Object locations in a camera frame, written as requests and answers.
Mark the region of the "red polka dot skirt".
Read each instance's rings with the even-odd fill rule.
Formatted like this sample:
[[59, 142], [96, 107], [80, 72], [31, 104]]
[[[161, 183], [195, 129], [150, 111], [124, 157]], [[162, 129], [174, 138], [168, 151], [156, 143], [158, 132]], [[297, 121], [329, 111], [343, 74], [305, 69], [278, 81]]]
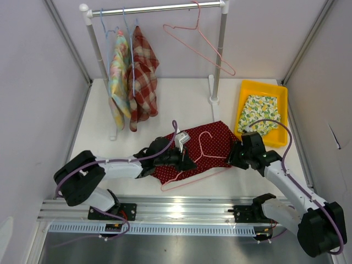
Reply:
[[173, 167], [157, 167], [152, 176], [162, 185], [190, 178], [212, 168], [230, 166], [227, 158], [238, 139], [225, 123], [217, 121], [186, 129], [185, 132], [190, 136], [185, 147], [197, 168], [179, 172]]

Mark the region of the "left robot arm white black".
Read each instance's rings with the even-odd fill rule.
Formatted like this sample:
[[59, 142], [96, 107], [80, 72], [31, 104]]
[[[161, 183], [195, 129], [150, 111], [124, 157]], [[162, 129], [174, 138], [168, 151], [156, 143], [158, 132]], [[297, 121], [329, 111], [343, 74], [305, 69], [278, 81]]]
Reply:
[[99, 160], [86, 150], [78, 154], [53, 177], [58, 192], [70, 207], [81, 204], [99, 209], [105, 219], [119, 215], [120, 203], [116, 195], [98, 185], [103, 180], [140, 179], [151, 175], [158, 167], [190, 171], [196, 168], [186, 147], [172, 147], [165, 137], [156, 138], [149, 147], [133, 156], [117, 161]]

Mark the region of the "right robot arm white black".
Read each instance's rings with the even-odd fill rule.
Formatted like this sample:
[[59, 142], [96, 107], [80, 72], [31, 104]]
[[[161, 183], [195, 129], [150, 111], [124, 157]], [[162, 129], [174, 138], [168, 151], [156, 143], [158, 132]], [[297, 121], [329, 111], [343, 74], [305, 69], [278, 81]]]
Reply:
[[289, 200], [290, 206], [272, 194], [254, 199], [252, 218], [272, 219], [296, 235], [301, 248], [311, 257], [323, 253], [339, 255], [347, 243], [344, 211], [337, 202], [329, 203], [300, 183], [285, 167], [284, 159], [274, 150], [266, 150], [257, 132], [245, 133], [234, 143], [228, 163], [241, 169], [253, 169], [274, 184]]

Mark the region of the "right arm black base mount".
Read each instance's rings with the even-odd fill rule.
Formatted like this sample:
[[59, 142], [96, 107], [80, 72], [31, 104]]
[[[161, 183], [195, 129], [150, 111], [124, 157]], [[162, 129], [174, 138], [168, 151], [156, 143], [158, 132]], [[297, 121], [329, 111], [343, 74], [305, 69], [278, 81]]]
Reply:
[[235, 223], [274, 223], [263, 214], [262, 208], [255, 205], [235, 205], [227, 212], [234, 216]]

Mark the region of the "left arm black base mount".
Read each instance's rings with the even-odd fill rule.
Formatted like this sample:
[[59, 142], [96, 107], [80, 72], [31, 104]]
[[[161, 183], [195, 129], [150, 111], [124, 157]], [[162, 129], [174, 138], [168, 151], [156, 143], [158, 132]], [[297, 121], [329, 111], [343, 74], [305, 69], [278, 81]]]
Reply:
[[[121, 203], [120, 206], [113, 206], [107, 213], [122, 217], [127, 221], [135, 221], [136, 213], [137, 213], [137, 204]], [[98, 220], [98, 221], [117, 220], [115, 217], [111, 217], [106, 214], [98, 212], [93, 207], [90, 207], [87, 218], [89, 220]]]

